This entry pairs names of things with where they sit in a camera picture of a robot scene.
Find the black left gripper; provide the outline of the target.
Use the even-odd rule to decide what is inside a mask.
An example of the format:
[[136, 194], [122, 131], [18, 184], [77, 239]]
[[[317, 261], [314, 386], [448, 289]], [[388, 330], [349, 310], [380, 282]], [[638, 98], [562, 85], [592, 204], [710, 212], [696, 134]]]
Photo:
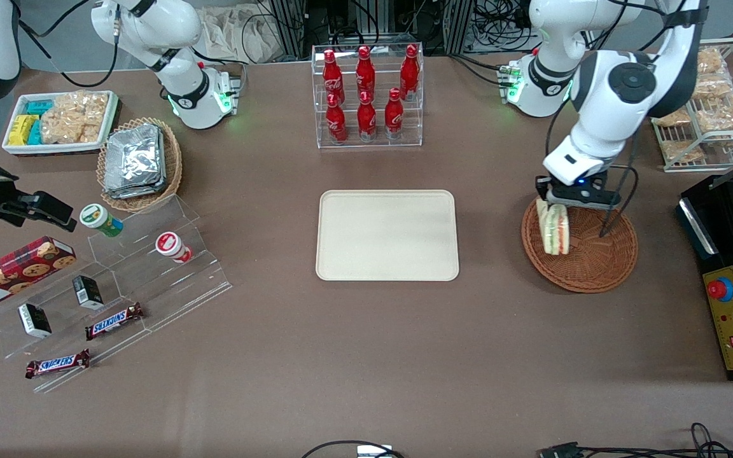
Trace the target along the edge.
[[582, 177], [572, 185], [564, 184], [554, 176], [537, 176], [535, 189], [539, 197], [549, 205], [559, 204], [607, 211], [622, 203], [619, 191], [606, 188], [607, 180], [607, 171]]

